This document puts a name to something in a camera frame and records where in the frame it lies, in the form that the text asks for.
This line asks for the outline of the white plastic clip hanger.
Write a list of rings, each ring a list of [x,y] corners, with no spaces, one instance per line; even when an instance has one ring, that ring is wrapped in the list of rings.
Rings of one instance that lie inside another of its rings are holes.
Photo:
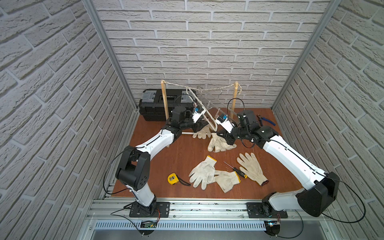
[[[186,87],[186,93],[190,95],[197,103],[195,104],[195,108],[198,108],[198,110],[195,110],[193,113],[193,121],[196,123],[201,117],[204,118],[204,120],[210,125],[212,130],[215,132],[218,129],[218,125],[215,121],[215,118],[211,115],[209,110],[205,107],[203,102],[197,97],[197,95],[192,91],[191,88]]]

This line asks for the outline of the grey plastic clip hanger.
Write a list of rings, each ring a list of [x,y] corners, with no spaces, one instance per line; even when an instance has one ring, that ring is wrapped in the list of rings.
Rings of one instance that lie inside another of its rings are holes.
[[[224,89],[211,89],[204,90],[201,86],[197,87],[196,95],[209,110],[213,117],[225,114],[229,120],[235,125],[239,124],[239,117],[237,116],[236,108],[245,110],[244,101],[238,96],[225,95],[227,91]]]

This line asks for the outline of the white glove yellow cuff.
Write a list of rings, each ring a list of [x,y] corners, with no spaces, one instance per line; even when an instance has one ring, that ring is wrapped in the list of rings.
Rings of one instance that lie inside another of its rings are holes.
[[[192,169],[189,177],[190,183],[193,184],[194,188],[201,185],[202,190],[205,190],[208,184],[214,182],[216,162],[214,158],[207,156],[204,161]]]
[[[208,182],[208,184],[217,183],[219,187],[223,190],[223,192],[227,193],[233,189],[234,185],[237,185],[240,182],[241,182],[241,179],[239,178],[236,172],[226,172],[226,171],[216,170],[213,179],[210,182]]]

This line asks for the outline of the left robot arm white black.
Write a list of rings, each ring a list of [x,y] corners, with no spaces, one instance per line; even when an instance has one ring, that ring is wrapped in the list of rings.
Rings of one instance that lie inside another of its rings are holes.
[[[183,106],[175,107],[157,135],[136,147],[127,146],[122,152],[116,179],[132,191],[135,204],[151,215],[157,209],[156,196],[148,185],[151,160],[176,141],[183,130],[192,129],[196,133],[208,124],[204,119],[205,107],[197,105],[190,114],[187,111]]]

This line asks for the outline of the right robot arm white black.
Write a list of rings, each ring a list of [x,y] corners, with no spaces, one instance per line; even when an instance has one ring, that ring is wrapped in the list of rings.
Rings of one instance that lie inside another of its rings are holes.
[[[239,124],[231,123],[226,114],[216,116],[216,123],[223,129],[218,136],[233,145],[236,140],[248,140],[265,150],[283,164],[301,183],[302,189],[286,193],[272,193],[263,199],[270,210],[301,210],[319,217],[337,197],[340,178],[334,172],[326,173],[316,167],[270,126],[260,126],[251,110],[238,113]]]

